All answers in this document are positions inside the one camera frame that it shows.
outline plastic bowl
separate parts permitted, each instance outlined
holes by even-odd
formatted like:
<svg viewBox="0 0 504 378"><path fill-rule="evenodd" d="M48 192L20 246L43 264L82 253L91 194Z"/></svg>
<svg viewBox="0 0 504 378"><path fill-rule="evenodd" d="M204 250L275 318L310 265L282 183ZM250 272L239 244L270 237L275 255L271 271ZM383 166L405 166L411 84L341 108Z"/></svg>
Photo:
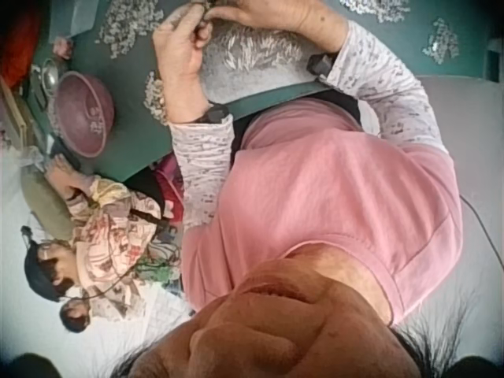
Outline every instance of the plastic bowl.
<svg viewBox="0 0 504 378"><path fill-rule="evenodd" d="M54 108L67 145L86 158L96 158L105 148L114 117L105 85L93 76L69 71L57 86Z"/></svg>

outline person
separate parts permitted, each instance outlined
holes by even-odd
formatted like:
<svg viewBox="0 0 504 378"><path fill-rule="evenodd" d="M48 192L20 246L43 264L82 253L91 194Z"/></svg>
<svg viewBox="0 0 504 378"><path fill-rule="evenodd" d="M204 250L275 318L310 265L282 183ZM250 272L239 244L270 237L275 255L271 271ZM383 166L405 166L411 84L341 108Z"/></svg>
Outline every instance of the person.
<svg viewBox="0 0 504 378"><path fill-rule="evenodd" d="M142 185L137 186L148 196L122 183L77 172L59 154L46 167L46 178L69 208L73 237L31 241L24 269L31 289L55 302L73 286L108 291L118 285L156 234L153 219L172 217L173 202L164 200L152 177L153 183L148 183L149 177L132 181L140 180Z"/></svg>
<svg viewBox="0 0 504 378"><path fill-rule="evenodd" d="M424 88L320 0L234 3L186 6L154 33L198 313L112 376L437 376L393 328L461 253L454 163ZM313 41L331 64L310 69L370 104L380 137L338 104L301 98L255 117L231 168L233 117L198 78L214 19Z"/></svg>
<svg viewBox="0 0 504 378"><path fill-rule="evenodd" d="M106 293L94 286L84 291L82 298L68 300L60 309L60 319L68 331L81 333L91 323L92 317L130 321L142 317L145 307L135 282L124 278Z"/></svg>

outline metal bowl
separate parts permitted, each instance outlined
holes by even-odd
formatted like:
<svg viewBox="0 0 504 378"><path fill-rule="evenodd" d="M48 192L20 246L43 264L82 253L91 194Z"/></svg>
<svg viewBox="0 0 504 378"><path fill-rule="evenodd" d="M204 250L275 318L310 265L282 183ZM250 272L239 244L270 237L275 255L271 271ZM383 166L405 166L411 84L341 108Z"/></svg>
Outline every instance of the metal bowl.
<svg viewBox="0 0 504 378"><path fill-rule="evenodd" d="M66 62L60 57L50 57L42 66L42 87L47 96L53 97L60 78L69 70Z"/></svg>

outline white printed sleeve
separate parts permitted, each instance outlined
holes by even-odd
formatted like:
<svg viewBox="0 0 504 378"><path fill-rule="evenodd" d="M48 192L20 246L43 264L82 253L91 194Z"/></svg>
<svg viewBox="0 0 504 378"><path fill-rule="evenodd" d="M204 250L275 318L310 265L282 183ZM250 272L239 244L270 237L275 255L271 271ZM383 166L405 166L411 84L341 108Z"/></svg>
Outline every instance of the white printed sleeve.
<svg viewBox="0 0 504 378"><path fill-rule="evenodd" d="M183 177L183 226L210 223L229 174L233 117L221 124L170 124L173 150Z"/></svg>
<svg viewBox="0 0 504 378"><path fill-rule="evenodd" d="M346 42L328 77L321 79L370 104L382 138L398 146L420 143L447 152L421 82L377 37L348 22Z"/></svg>

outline green tablecloth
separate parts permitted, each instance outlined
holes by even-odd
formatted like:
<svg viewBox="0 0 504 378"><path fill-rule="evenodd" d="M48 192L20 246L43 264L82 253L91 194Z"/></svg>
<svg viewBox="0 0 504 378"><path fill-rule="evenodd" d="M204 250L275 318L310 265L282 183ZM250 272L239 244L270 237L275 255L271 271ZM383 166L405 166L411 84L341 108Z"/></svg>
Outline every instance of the green tablecloth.
<svg viewBox="0 0 504 378"><path fill-rule="evenodd" d="M377 34L418 75L482 77L484 74L488 30L485 18L476 8L477 2L473 0L412 2L412 12L406 15L405 22L399 24L378 24L374 16L358 16L348 12L338 0L328 2ZM159 6L168 14L183 3L184 0L160 0ZM172 145L169 130L160 125L143 106L145 82L149 72L156 67L150 37L138 37L132 50L115 60L110 59L107 45L95 43L108 4L107 0L100 1L94 29L75 38L76 48L71 67L101 79L109 88L116 108L115 124L104 152L95 159L81 160L87 169L123 181L169 153ZM421 53L432 30L432 22L437 17L445 18L460 37L461 56L448 60L444 65L437 65ZM39 65L51 54L47 32L48 24L43 28L35 54L35 63ZM236 117L240 117L321 88L318 83L280 88L234 102L230 104L230 110ZM28 104L35 119L49 132L50 124L46 114L40 112L32 94Z"/></svg>

